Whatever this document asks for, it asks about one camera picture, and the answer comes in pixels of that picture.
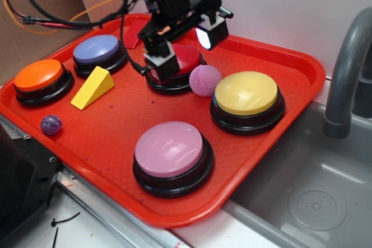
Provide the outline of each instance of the cable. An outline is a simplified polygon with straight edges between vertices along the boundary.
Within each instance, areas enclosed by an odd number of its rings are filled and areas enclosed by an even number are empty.
[[[62,23],[62,24],[65,24],[67,26],[72,26],[72,27],[78,27],[78,28],[89,28],[89,27],[95,27],[95,26],[99,26],[99,27],[102,27],[102,25],[108,21],[111,21],[111,20],[114,20],[116,18],[118,18],[122,11],[125,10],[125,6],[124,4],[120,7],[120,9],[115,12],[115,13],[112,13],[112,14],[109,14],[107,15],[106,17],[104,17],[103,19],[101,20],[98,20],[98,21],[95,21],[93,23],[76,23],[76,22],[72,22],[72,21],[66,21],[66,20],[62,20],[62,19],[59,19],[53,15],[51,15],[50,13],[48,13],[47,11],[43,10],[42,7],[39,6],[39,4],[36,3],[35,0],[29,0],[30,3],[33,5],[33,7],[36,8],[36,10],[38,10],[40,13],[42,13],[44,16],[46,16],[47,18],[55,21],[56,23]]]
[[[12,18],[13,22],[15,24],[17,24],[19,27],[21,27],[22,29],[28,31],[28,32],[31,32],[31,33],[34,33],[34,34],[39,34],[39,35],[45,35],[45,34],[52,34],[52,33],[56,33],[58,30],[53,30],[53,31],[49,31],[49,32],[39,32],[39,31],[34,31],[34,30],[31,30],[27,27],[25,27],[24,25],[20,24],[16,17],[14,16],[12,10],[10,9],[9,5],[8,5],[8,2],[7,0],[3,0],[3,3],[4,3],[4,7],[6,9],[6,11],[8,12],[8,14],[10,15],[10,17]]]
[[[96,4],[92,7],[90,7],[89,9],[75,15],[74,17],[72,17],[70,19],[70,21],[73,21],[75,19],[78,19],[79,17],[81,17],[82,15],[102,6],[102,5],[105,5],[107,3],[110,3],[110,2],[113,2],[113,1],[117,1],[117,0],[106,0],[106,1],[103,1],[99,4]],[[60,23],[55,23],[54,21],[50,20],[50,19],[38,19],[38,18],[35,18],[35,17],[31,17],[31,16],[26,16],[22,13],[20,13],[19,11],[17,11],[16,9],[14,9],[14,7],[10,4],[9,0],[3,0],[3,3],[4,3],[4,6],[5,6],[5,9],[6,11],[9,13],[10,17],[12,18],[12,20],[18,25],[20,26],[22,29],[28,31],[28,32],[31,32],[31,33],[34,33],[34,34],[41,34],[41,35],[44,35],[44,34],[51,34],[51,33],[54,33],[54,32],[57,32],[57,30],[54,30],[54,31],[49,31],[49,32],[39,32],[39,31],[34,31],[34,30],[31,30],[27,27],[25,27],[23,24],[20,24],[14,17],[14,15],[16,15],[16,17],[19,19],[19,20],[22,20],[24,24],[39,24],[39,25],[42,25],[44,27],[48,27],[48,28],[57,28],[57,29],[68,29],[68,30],[86,30],[88,28],[78,28],[78,27],[72,27],[72,26],[67,26],[65,24],[60,24]]]
[[[120,42],[124,46],[124,54],[127,56],[127,59],[129,60],[130,64],[136,70],[138,73],[140,73],[141,76],[144,76],[150,69],[150,66],[142,67],[139,63],[135,62],[129,55],[127,48],[124,45],[124,21],[125,21],[125,14],[128,13],[131,5],[135,3],[137,0],[133,0],[130,4],[128,4],[128,0],[124,0],[124,6],[128,7],[126,11],[124,11],[121,14],[121,22],[120,22]]]

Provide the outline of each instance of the tray rim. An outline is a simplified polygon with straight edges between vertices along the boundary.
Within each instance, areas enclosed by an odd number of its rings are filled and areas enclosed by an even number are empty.
[[[126,16],[125,25],[130,26],[137,19],[146,20],[149,19],[149,16],[143,14],[128,15]],[[47,59],[53,58],[55,56],[58,56],[62,52],[65,52],[66,50],[72,52],[73,45],[78,44],[79,42],[85,40],[86,38],[92,35],[106,34],[107,32],[113,32],[117,30],[117,24],[119,20],[120,19],[104,25],[105,27],[104,29],[96,29],[84,34],[80,38],[69,43],[68,45],[64,46],[63,48],[54,52],[53,54],[49,55],[46,58]],[[185,35],[185,37],[195,39],[196,35],[195,32],[189,31]],[[295,119],[300,115],[300,113],[305,109],[305,107],[312,101],[316,93],[318,93],[318,91],[322,88],[326,79],[326,73],[321,63],[312,56],[290,49],[285,49],[282,47],[237,37],[234,35],[229,35],[229,37],[220,45],[220,47],[231,50],[231,48],[234,48],[234,45],[236,46],[241,44],[250,45],[251,47],[256,48],[258,52],[262,52],[263,50],[265,50],[271,53],[275,53],[276,55],[283,55],[284,57],[288,55],[290,57],[296,57],[299,61],[302,60],[308,62],[306,68],[308,68],[309,71],[312,71],[311,77],[306,75],[310,81],[309,90],[306,91],[302,95],[302,98],[297,101],[296,106],[294,106],[291,110],[286,112],[283,119],[276,125],[276,127],[273,128],[271,132],[267,134],[267,137],[265,137],[265,139],[258,145],[254,153],[252,154],[254,155],[253,158],[255,158],[256,163],[258,163],[259,160],[271,148],[272,146],[271,143],[275,142],[285,132],[285,130],[293,123],[293,121],[295,121]],[[3,92],[8,87],[12,86],[13,81],[14,78],[9,80],[6,84],[4,84],[2,88],[0,88],[0,113],[3,114],[6,118],[8,118],[11,122],[13,122],[16,126],[24,130],[26,133],[30,134],[31,136],[35,135],[34,137],[37,140],[40,140],[38,138],[40,134],[39,130],[34,128],[28,122],[24,121],[18,114],[12,112],[1,102]],[[52,139],[42,138],[42,142],[49,150],[56,153],[57,156],[58,154],[66,152],[71,153],[64,146],[56,145]],[[161,215],[150,210],[144,212],[145,209],[149,209],[147,206],[144,207],[142,204],[139,204],[136,199],[134,199],[127,192],[123,191],[115,184],[111,183],[109,179],[101,175],[95,175],[97,171],[91,166],[87,168],[85,162],[82,159],[74,156],[72,158],[69,158],[69,162],[67,164],[67,166],[73,169],[78,175],[81,175],[89,183],[92,183],[94,186],[96,186],[99,190],[108,195],[115,202],[126,208],[128,211],[132,212],[135,216],[142,219],[144,222],[163,228],[175,228],[190,225],[196,222],[197,220],[205,218],[219,210],[223,203],[232,194],[234,189],[241,183],[241,181],[249,174],[249,172],[255,166],[248,165],[250,165],[250,163],[247,160],[244,161],[244,163],[240,166],[238,171],[231,177],[231,179],[229,179],[225,183],[225,185],[221,189],[219,189],[219,191],[209,200],[209,202],[204,204],[202,207],[198,207],[196,211],[192,211],[190,213],[182,215]]]

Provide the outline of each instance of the pink button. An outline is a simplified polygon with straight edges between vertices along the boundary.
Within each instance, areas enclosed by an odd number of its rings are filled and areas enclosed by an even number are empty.
[[[203,140],[192,125],[170,121],[147,130],[135,147],[139,167],[153,177],[170,178],[190,170],[201,158]]]

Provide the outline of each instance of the drain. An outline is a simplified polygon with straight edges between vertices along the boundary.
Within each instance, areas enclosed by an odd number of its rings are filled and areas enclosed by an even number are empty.
[[[315,231],[333,229],[346,217],[346,203],[341,195],[321,184],[304,185],[294,190],[288,207],[298,224]]]

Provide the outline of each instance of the yellow button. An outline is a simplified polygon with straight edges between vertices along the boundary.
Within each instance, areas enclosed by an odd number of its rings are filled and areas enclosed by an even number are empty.
[[[221,80],[214,93],[218,106],[225,112],[237,116],[252,116],[274,105],[278,86],[266,74],[246,71]]]

